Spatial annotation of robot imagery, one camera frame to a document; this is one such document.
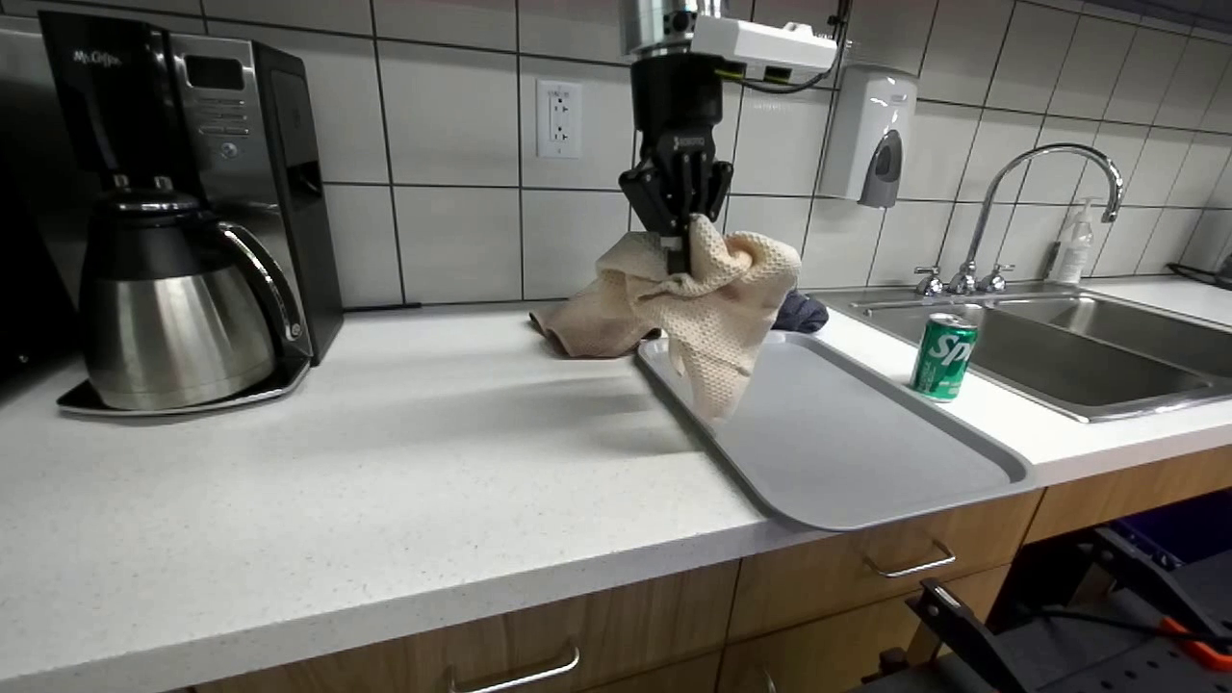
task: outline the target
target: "soda can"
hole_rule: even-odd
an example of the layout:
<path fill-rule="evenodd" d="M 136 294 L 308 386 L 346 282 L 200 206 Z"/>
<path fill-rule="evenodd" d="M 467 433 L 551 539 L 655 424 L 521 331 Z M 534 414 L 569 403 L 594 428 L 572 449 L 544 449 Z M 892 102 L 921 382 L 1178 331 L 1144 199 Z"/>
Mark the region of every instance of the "soda can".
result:
<path fill-rule="evenodd" d="M 952 315 L 930 313 L 924 324 L 912 387 L 929 400 L 953 400 L 978 344 L 978 328 Z"/>

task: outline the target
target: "beige towel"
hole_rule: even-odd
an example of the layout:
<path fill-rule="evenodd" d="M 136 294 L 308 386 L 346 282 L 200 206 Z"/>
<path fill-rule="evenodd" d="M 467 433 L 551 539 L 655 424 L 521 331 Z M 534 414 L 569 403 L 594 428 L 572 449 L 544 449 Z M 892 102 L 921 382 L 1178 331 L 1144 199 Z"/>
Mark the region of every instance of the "beige towel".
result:
<path fill-rule="evenodd" d="M 572 358 L 626 355 L 652 328 L 661 328 L 691 408 L 723 414 L 753 373 L 799 258 L 766 233 L 720 233 L 703 217 L 691 217 L 688 242 L 691 273 L 667 273 L 655 233 L 625 233 L 602 258 L 595 282 L 539 313 L 534 328 Z"/>

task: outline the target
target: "cabinet drawer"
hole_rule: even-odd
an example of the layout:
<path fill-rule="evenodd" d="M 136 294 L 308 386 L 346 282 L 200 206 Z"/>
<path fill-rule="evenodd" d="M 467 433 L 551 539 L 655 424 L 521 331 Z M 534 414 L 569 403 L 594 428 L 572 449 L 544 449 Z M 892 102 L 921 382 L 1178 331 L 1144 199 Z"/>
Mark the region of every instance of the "cabinet drawer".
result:
<path fill-rule="evenodd" d="M 639 679 L 625 679 L 584 693 L 714 693 L 720 684 L 720 652 L 703 658 L 688 658 L 676 666 L 661 666 Z"/>
<path fill-rule="evenodd" d="M 804 623 L 875 604 L 917 584 L 1008 560 L 1038 492 L 935 512 L 809 548 L 748 559 L 740 567 L 731 635 Z"/>
<path fill-rule="evenodd" d="M 446 672 L 491 679 L 509 670 L 503 620 L 476 620 L 414 639 L 291 662 L 200 684 L 200 693 L 442 693 Z"/>
<path fill-rule="evenodd" d="M 945 581 L 970 613 L 987 616 L 1008 567 Z M 791 632 L 729 645 L 720 693 L 844 693 L 877 672 L 877 654 L 907 645 L 921 632 L 912 607 L 892 596 Z"/>
<path fill-rule="evenodd" d="M 577 643 L 581 666 L 534 684 L 534 693 L 595 688 L 626 672 L 720 652 L 731 594 L 735 560 L 509 613 L 509 662 L 522 670 Z"/>
<path fill-rule="evenodd" d="M 1042 492 L 1028 544 L 1232 490 L 1232 446 L 1087 478 Z"/>

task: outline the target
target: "countertop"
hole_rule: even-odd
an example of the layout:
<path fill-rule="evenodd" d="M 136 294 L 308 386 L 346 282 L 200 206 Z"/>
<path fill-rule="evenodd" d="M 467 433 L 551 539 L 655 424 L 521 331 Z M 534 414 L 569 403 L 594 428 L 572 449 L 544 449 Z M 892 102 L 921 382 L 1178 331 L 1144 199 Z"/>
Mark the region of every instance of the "countertop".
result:
<path fill-rule="evenodd" d="M 1200 286 L 1101 286 L 1232 328 Z M 912 350 L 834 315 L 884 376 Z M 632 362 L 551 358 L 522 313 L 346 315 L 300 392 L 174 424 L 64 421 L 82 369 L 0 400 L 0 688 L 178 688 L 711 567 L 766 521 Z M 970 376 L 952 414 L 1087 478 L 1232 444 L 1232 403 L 1074 424 Z"/>

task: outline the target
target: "stainless steel carafe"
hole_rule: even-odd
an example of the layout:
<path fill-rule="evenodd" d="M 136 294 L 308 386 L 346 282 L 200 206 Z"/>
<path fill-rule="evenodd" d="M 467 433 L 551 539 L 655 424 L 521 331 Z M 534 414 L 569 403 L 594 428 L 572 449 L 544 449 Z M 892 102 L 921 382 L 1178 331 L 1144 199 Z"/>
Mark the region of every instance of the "stainless steel carafe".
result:
<path fill-rule="evenodd" d="M 109 408 L 234 398 L 308 358 L 303 318 L 265 251 L 193 195 L 95 206 L 82 267 L 86 369 Z"/>

